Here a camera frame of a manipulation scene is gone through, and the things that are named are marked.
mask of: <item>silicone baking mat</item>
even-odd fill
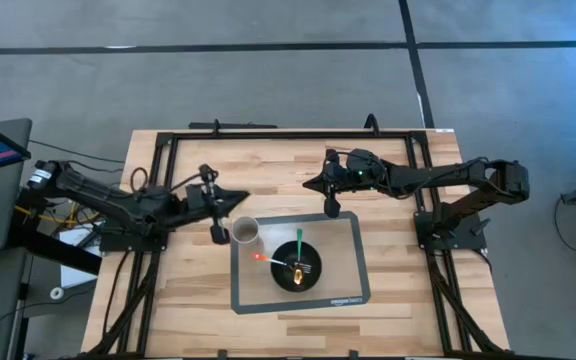
[[[231,246],[231,305],[238,314],[360,305],[370,299],[363,246],[357,216],[342,212],[331,219],[325,214],[257,218],[259,240]],[[253,253],[272,257],[282,244],[297,240],[313,246],[321,258],[318,282],[303,292],[282,289],[273,279],[270,263],[257,261]]]

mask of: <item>green utensil handle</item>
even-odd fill
[[[301,261],[301,236],[303,230],[297,229],[297,262]]]

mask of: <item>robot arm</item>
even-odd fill
[[[144,242],[164,235],[179,226],[212,218],[213,241],[226,244],[228,232],[218,220],[226,217],[249,193],[224,190],[214,183],[217,172],[202,165],[203,185],[186,186],[187,197],[180,200],[169,189],[147,185],[134,193],[90,179],[72,168],[68,161],[38,161],[27,183],[31,195],[43,198],[66,197],[98,211],[129,235]]]
[[[346,167],[339,154],[348,155]],[[486,170],[493,170],[490,177]],[[423,188],[471,185],[476,191],[458,201],[441,203],[432,214],[435,231],[450,231],[460,221],[496,203],[515,204],[528,199],[528,172],[517,162],[489,162],[477,158],[463,164],[412,169],[379,159],[367,150],[349,153],[328,150],[321,174],[306,181],[305,188],[324,194],[324,212],[337,217],[341,205],[335,194],[347,191],[377,190],[396,199],[408,198]]]

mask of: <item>butcher block tabletop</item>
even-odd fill
[[[130,191],[130,174],[135,168],[150,169],[160,131],[133,132],[123,190]],[[427,130],[427,136],[433,165],[462,162],[454,132]],[[206,163],[219,172],[216,183],[220,187],[251,193],[230,214],[232,220],[320,214],[323,195],[303,188],[302,183],[321,172],[326,149],[355,148],[408,165],[405,142],[400,139],[184,139],[176,152],[172,183],[197,173],[199,165]],[[423,164],[421,151],[415,154],[417,163]],[[162,164],[167,157],[164,148]],[[160,182],[164,171],[161,166]],[[176,191],[180,198],[185,197],[183,188]],[[456,186],[440,188],[439,194],[442,201],[452,202],[468,191],[466,186]],[[428,193],[424,196],[431,206]],[[229,356],[259,357],[347,356],[350,349],[361,356],[442,355],[426,257],[415,234],[414,197],[400,201],[365,191],[337,198],[342,211],[354,213],[359,220],[371,292],[366,304],[238,315],[231,307],[231,248],[213,244],[212,221],[208,219],[169,235],[168,248],[161,254],[146,356],[215,357],[220,349]],[[493,342],[507,348],[488,265],[473,251],[452,253],[464,306]],[[110,253],[103,258],[82,351],[101,339],[108,297],[122,256]],[[125,304],[132,257],[128,255],[120,271],[109,325]],[[148,256],[145,259],[142,275]],[[454,313],[447,303],[445,308],[452,346],[459,349]],[[140,307],[133,316],[129,351],[136,348],[141,314]]]

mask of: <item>black bowl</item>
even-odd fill
[[[289,241],[281,245],[272,258],[294,266],[297,263],[297,241]],[[321,258],[314,247],[303,241],[301,242],[300,263],[310,265],[310,273],[304,273],[303,281],[299,285],[293,281],[293,272],[290,267],[270,263],[270,272],[277,285],[290,292],[302,292],[315,286],[321,275]]]

